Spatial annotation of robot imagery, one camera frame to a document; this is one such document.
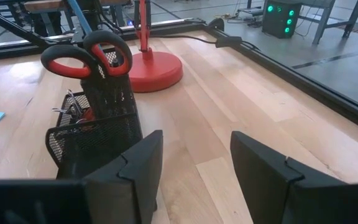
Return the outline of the black mesh desk organizer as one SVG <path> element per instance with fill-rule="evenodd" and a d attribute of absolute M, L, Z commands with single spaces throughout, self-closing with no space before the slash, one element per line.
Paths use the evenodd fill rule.
<path fill-rule="evenodd" d="M 114 48 L 104 50 L 108 60 L 118 63 Z M 83 66 L 73 58 L 57 62 L 69 67 Z M 81 92 L 74 93 L 83 109 L 75 114 L 73 101 L 66 93 L 60 109 L 74 111 L 71 124 L 50 128 L 45 144 L 58 167 L 57 178 L 74 179 L 88 175 L 115 159 L 142 139 L 139 116 L 129 75 L 80 80 Z"/>

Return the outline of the black box with green lights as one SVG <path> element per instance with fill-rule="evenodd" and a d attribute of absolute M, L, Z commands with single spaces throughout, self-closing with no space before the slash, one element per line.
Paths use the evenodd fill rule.
<path fill-rule="evenodd" d="M 262 32 L 278 39 L 289 39 L 295 31 L 301 10 L 296 0 L 266 0 Z"/>

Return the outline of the background wooden table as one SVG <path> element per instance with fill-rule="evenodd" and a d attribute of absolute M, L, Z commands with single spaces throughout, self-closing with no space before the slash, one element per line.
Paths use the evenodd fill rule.
<path fill-rule="evenodd" d="M 34 24 L 34 32 L 42 37 L 62 35 L 62 13 L 68 13 L 64 0 L 36 0 L 24 3 Z"/>

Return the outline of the grey metal table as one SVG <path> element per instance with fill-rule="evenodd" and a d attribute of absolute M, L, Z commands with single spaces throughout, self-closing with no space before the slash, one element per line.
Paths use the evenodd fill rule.
<path fill-rule="evenodd" d="M 328 20 L 329 20 L 329 16 L 331 15 L 331 11 L 334 8 L 334 4 L 336 0 L 298 0 L 298 1 L 303 6 L 308 6 L 310 8 L 317 8 L 323 10 L 320 20 L 312 19 L 306 16 L 300 16 L 300 18 L 310 22 L 315 22 L 318 25 L 316 33 L 314 35 L 313 44 L 319 44 L 319 41 L 324 34 L 324 31 L 330 28 L 344 26 L 345 29 L 342 37 L 348 38 L 350 36 L 350 33 L 352 32 L 354 25 L 356 24 L 356 21 L 358 19 L 358 0 L 356 1 L 356 4 L 352 9 L 350 18 L 348 18 L 347 21 L 342 21 L 332 24 L 328 24 Z"/>

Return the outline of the red desk lamp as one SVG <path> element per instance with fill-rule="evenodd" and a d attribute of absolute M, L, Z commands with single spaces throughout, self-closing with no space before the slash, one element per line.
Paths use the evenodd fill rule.
<path fill-rule="evenodd" d="M 136 93 L 164 90 L 183 77 L 183 65 L 177 56 L 154 52 L 149 46 L 151 27 L 150 1 L 134 0 L 134 29 L 140 48 L 139 53 L 133 55 L 129 78 Z"/>

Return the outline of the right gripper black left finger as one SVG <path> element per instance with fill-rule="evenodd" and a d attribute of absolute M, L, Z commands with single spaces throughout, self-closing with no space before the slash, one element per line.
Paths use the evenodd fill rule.
<path fill-rule="evenodd" d="M 162 173 L 163 131 L 155 130 L 85 177 L 92 224 L 151 224 Z"/>

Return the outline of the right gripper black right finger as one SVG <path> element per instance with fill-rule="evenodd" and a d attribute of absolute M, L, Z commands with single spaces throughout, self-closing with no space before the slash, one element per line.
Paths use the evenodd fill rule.
<path fill-rule="evenodd" d="M 240 132 L 231 157 L 254 224 L 358 224 L 358 184 L 318 171 Z"/>

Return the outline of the black binder clip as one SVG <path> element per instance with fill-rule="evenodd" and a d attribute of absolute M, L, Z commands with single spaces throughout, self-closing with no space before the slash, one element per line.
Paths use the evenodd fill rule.
<path fill-rule="evenodd" d="M 60 109 L 60 108 L 52 108 L 51 110 L 53 112 L 60 113 L 57 121 L 57 126 L 64 126 L 64 125 L 71 124 L 71 120 L 74 115 L 74 111 L 72 110 L 71 106 L 67 110 Z"/>
<path fill-rule="evenodd" d="M 73 93 L 70 89 L 67 89 L 67 94 L 70 96 L 70 98 L 71 98 L 72 101 L 73 101 L 73 107 L 74 107 L 74 110 L 75 110 L 75 114 L 76 114 L 78 117 L 82 117 L 82 115 L 83 115 L 83 109 L 82 109 L 82 107 L 80 106 L 80 104 L 79 104 L 79 102 L 77 101 L 77 99 L 75 98 L 74 93 Z"/>

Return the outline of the red and black scissors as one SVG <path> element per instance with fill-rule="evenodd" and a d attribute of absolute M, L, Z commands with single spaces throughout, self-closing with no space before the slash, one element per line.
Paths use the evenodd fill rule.
<path fill-rule="evenodd" d="M 117 55 L 121 56 L 118 63 L 110 62 L 102 49 L 104 45 L 112 45 Z M 83 63 L 81 68 L 69 67 L 57 62 L 59 58 L 73 58 Z M 53 45 L 45 49 L 40 57 L 44 68 L 56 75 L 80 80 L 118 77 L 129 73 L 133 57 L 129 46 L 117 34 L 108 30 L 96 30 L 87 34 L 83 46 Z"/>

